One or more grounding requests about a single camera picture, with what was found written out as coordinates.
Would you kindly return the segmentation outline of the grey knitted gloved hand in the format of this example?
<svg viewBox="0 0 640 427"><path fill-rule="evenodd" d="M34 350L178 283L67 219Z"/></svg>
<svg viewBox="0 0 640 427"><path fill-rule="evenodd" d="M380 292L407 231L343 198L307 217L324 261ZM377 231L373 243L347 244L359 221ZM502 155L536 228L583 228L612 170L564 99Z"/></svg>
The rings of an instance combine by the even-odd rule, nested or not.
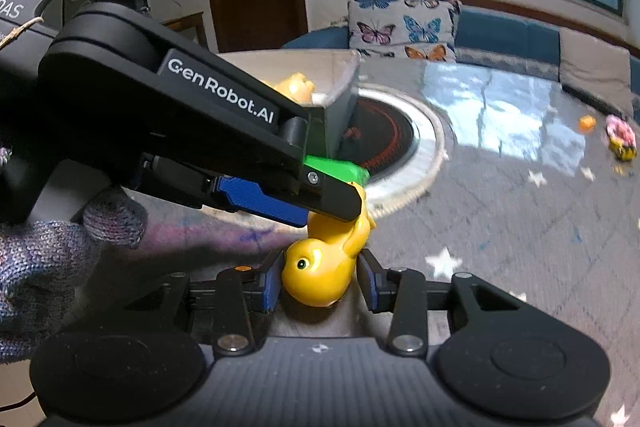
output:
<svg viewBox="0 0 640 427"><path fill-rule="evenodd" d="M27 360L62 326L104 249L136 248L144 207L92 169L64 161L25 221L1 220L1 361Z"/></svg>

